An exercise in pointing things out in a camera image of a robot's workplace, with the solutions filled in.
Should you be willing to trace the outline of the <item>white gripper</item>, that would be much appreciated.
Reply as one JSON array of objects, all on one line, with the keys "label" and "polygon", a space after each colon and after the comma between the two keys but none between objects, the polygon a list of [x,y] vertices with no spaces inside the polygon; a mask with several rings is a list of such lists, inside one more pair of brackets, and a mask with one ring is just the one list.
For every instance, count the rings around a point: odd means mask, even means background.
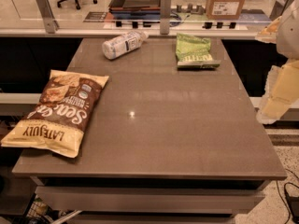
[{"label": "white gripper", "polygon": [[281,67],[273,65],[267,75],[264,95],[256,119],[272,124],[299,100],[299,0],[294,0],[256,36],[263,43],[277,43],[277,52],[289,58]]}]

